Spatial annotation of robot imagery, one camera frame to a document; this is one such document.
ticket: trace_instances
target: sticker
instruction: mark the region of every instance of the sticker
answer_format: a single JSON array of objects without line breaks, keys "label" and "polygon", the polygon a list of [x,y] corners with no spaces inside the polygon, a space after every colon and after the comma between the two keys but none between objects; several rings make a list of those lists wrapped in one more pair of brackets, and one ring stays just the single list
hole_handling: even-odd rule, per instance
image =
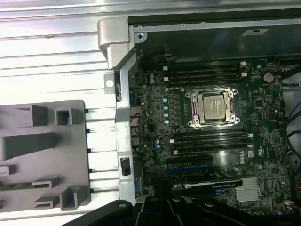
[{"label": "sticker", "polygon": [[255,30],[246,30],[245,33],[242,34],[242,36],[247,35],[262,35],[264,34],[268,29],[255,29]]},{"label": "sticker", "polygon": [[254,158],[254,151],[248,151],[248,158]]}]

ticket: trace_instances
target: cpu socket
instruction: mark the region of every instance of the cpu socket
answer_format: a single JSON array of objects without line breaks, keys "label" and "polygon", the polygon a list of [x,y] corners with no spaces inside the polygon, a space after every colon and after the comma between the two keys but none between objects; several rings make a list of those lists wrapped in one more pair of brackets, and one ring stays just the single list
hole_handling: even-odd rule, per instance
[{"label": "cpu socket", "polygon": [[233,98],[236,89],[227,87],[194,89],[185,94],[191,99],[193,128],[232,126],[240,122],[235,116]]}]

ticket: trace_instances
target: green circuit board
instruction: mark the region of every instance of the green circuit board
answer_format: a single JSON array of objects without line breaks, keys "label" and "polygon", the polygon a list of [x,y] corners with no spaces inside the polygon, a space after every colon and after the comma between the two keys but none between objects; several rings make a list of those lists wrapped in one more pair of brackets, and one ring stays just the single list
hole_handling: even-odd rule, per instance
[{"label": "green circuit board", "polygon": [[[267,59],[253,59],[246,61],[246,68],[247,77],[242,82],[229,84],[237,90],[233,101],[240,123],[202,130],[244,128],[252,134],[252,148],[215,150],[209,155],[213,157],[213,165],[225,172],[242,177],[243,181],[255,181],[252,192],[258,193],[258,199],[239,200],[239,194],[245,194],[239,188],[217,189],[216,198],[252,214],[280,214],[288,211],[284,200],[290,196],[290,191],[284,167],[285,104],[281,76],[277,75],[279,67],[268,63]],[[262,79],[266,72],[274,73],[270,83]],[[164,82],[164,76],[163,70],[140,71],[130,81],[132,116],[139,113],[138,119],[131,120],[132,147],[143,160],[139,194],[151,194],[151,178],[164,175],[166,159],[174,156],[170,147],[171,135],[194,130],[187,125],[192,112],[191,100],[185,93],[199,87],[170,88]]]}]

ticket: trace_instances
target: red wire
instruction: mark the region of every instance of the red wire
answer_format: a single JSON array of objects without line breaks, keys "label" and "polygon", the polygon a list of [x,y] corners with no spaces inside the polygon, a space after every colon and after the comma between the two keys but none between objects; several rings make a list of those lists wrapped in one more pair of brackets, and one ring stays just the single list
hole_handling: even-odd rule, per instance
[{"label": "red wire", "polygon": [[291,204],[290,206],[301,211],[301,208],[299,206],[296,206],[295,204]]}]

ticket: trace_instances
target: motherboard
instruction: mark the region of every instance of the motherboard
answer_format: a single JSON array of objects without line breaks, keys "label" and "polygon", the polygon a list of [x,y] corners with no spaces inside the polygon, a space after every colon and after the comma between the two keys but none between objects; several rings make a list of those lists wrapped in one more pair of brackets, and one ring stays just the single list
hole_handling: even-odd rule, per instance
[{"label": "motherboard", "polygon": [[136,195],[163,183],[194,202],[288,212],[279,70],[267,59],[168,63],[130,78]]}]

